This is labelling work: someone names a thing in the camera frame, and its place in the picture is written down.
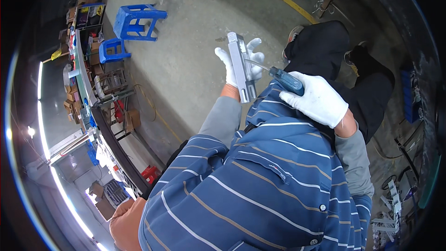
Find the white glove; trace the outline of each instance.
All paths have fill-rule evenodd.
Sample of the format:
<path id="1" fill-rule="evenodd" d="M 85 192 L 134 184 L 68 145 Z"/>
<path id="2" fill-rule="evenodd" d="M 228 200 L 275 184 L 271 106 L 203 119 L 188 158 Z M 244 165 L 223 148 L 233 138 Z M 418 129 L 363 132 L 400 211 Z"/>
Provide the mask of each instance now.
<path id="1" fill-rule="evenodd" d="M 260 45 L 262 40 L 260 38 L 255 38 L 251 40 L 251 42 L 246 45 L 246 49 L 248 50 L 248 58 L 260 64 L 263 64 L 263 60 L 265 59 L 265 55 L 263 53 L 253 53 L 255 47 Z M 220 58 L 221 61 L 226 66 L 226 83 L 232 86 L 237 86 L 236 74 L 234 73 L 234 67 L 232 66 L 231 57 L 226 53 L 225 50 L 220 47 L 215 48 L 215 54 Z M 251 75 L 248 76 L 250 80 L 258 81 L 262 78 L 262 68 L 251 63 L 246 62 L 246 66 L 251 66 Z"/>
<path id="2" fill-rule="evenodd" d="M 299 72 L 289 74 L 302 82 L 304 95 L 282 91 L 279 97 L 312 120 L 335 128 L 347 113 L 348 104 L 343 98 L 321 76 L 309 76 Z"/>

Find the blue plastic crate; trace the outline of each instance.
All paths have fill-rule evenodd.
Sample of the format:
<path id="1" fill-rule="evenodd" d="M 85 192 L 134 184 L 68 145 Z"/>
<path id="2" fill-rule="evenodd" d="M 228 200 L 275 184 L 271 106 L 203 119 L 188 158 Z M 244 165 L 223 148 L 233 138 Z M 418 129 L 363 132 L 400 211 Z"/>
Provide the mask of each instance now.
<path id="1" fill-rule="evenodd" d="M 414 123 L 420 119 L 418 110 L 421 106 L 421 100 L 416 101 L 415 89 L 418 84 L 415 78 L 415 69 L 405 68 L 400 70 L 401 84 L 403 89 L 404 117 L 409 123 Z"/>

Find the blue striped shirt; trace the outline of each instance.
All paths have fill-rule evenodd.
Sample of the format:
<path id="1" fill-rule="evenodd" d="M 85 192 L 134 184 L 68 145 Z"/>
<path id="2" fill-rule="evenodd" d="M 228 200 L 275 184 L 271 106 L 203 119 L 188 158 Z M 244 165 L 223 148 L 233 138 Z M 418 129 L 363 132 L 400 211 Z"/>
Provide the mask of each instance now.
<path id="1" fill-rule="evenodd" d="M 228 149 L 190 138 L 144 207 L 148 250 L 365 249 L 371 198 L 349 192 L 329 139 L 271 82 Z"/>

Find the shoe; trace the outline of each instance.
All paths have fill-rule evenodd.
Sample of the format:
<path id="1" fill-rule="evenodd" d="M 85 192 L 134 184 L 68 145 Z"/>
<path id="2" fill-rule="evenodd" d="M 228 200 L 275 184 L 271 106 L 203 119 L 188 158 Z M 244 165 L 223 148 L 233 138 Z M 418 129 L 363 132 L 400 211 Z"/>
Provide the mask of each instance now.
<path id="1" fill-rule="evenodd" d="M 296 37 L 302 31 L 302 29 L 304 29 L 304 26 L 298 25 L 295 28 L 293 28 L 293 30 L 291 30 L 291 32 L 288 35 L 288 43 L 287 43 L 287 45 L 289 43 L 293 42 L 294 39 L 296 39 Z M 285 49 L 283 49 L 283 51 L 282 51 L 282 59 L 283 59 L 283 62 L 285 62 L 285 63 L 290 63 L 291 62 L 290 60 L 288 60 L 288 58 L 286 58 Z"/>
<path id="2" fill-rule="evenodd" d="M 360 42 L 358 46 L 367 47 L 367 41 Z M 354 63 L 350 61 L 350 53 L 351 51 L 344 53 L 344 61 L 348 66 L 354 66 Z"/>

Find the plastic stool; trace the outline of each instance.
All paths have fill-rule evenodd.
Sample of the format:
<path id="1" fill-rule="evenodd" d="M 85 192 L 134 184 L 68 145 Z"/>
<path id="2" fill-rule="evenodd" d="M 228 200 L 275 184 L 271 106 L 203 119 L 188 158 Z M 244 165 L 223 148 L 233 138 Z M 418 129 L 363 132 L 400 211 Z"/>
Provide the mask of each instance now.
<path id="1" fill-rule="evenodd" d="M 117 47 L 121 45 L 121 53 L 117 53 Z M 108 54 L 107 49 L 113 47 L 115 49 L 114 54 Z M 123 58 L 131 57 L 131 53 L 126 53 L 124 49 L 124 40 L 119 38 L 113 38 L 103 41 L 99 45 L 99 61 L 104 64 L 107 62 L 121 61 Z"/>
<path id="2" fill-rule="evenodd" d="M 153 29 L 159 19 L 166 19 L 167 12 L 159 11 L 153 8 L 154 4 L 138 4 L 121 6 L 116 14 L 113 31 L 119 39 L 123 40 L 144 40 L 155 42 L 158 38 L 152 37 Z M 130 24 L 131 20 L 137 19 L 135 24 Z M 140 19 L 152 19 L 147 36 L 142 36 L 140 32 L 144 32 L 144 25 L 140 25 Z M 136 32 L 136 35 L 129 35 L 128 32 Z"/>

